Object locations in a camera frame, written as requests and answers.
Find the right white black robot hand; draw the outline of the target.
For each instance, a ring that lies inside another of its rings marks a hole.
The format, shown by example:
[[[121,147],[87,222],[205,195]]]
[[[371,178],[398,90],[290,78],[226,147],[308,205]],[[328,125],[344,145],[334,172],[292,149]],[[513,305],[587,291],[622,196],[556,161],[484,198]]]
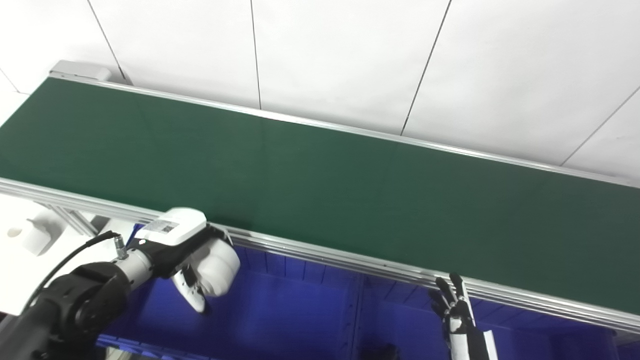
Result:
[[[452,272],[450,282],[435,278],[429,289],[430,306],[439,317],[450,360],[497,360],[498,350],[491,330],[477,326],[466,283]]]

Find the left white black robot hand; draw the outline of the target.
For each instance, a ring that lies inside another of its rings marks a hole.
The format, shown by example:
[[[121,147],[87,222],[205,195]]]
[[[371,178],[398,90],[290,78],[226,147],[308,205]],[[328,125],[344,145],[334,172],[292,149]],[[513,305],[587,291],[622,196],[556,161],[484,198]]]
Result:
[[[150,278],[171,280],[196,312],[209,310],[207,298],[228,293],[240,258],[227,230],[208,223],[194,208],[174,207],[144,225],[130,242],[143,256]]]

